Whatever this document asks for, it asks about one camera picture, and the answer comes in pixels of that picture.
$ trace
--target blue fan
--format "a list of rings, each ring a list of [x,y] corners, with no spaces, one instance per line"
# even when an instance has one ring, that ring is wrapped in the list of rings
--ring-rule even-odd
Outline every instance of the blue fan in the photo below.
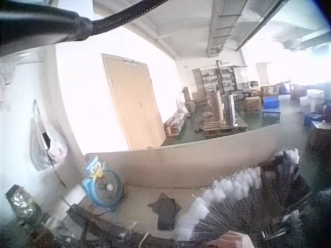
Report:
[[[98,156],[93,156],[85,167],[87,178],[83,180],[84,189],[95,204],[116,211],[124,199],[123,184],[117,173],[106,168]]]

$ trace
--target ceiling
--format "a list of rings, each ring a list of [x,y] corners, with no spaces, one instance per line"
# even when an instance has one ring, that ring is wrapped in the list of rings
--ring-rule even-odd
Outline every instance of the ceiling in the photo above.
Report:
[[[223,49],[237,50],[271,12],[276,14],[254,38],[285,42],[326,28],[311,1],[170,0],[126,26],[173,58],[213,57]],[[97,8],[115,13],[139,0],[94,2]]]
[[[312,0],[290,0],[254,36],[281,43],[306,41],[330,31],[326,19]]]

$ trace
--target shelving unit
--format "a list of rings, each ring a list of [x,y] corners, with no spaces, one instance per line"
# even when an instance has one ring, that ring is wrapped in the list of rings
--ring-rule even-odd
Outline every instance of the shelving unit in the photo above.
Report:
[[[222,94],[226,94],[228,91],[236,91],[237,89],[237,81],[236,76],[234,74],[234,69],[236,66],[225,66],[222,67],[221,61],[216,61],[217,70],[219,71],[220,77],[220,88]]]
[[[220,87],[220,75],[216,68],[201,70],[201,78],[206,91],[216,90]]]

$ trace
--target wooden door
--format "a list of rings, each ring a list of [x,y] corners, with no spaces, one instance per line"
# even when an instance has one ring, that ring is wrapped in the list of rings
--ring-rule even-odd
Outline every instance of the wooden door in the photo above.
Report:
[[[166,134],[147,65],[109,55],[103,61],[129,148],[159,147]]]

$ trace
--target low partition wall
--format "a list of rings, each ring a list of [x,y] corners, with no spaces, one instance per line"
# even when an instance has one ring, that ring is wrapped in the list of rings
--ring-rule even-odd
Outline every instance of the low partition wall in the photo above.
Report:
[[[271,158],[279,124],[226,137],[160,148],[88,153],[106,161],[124,183],[152,188],[194,188]]]

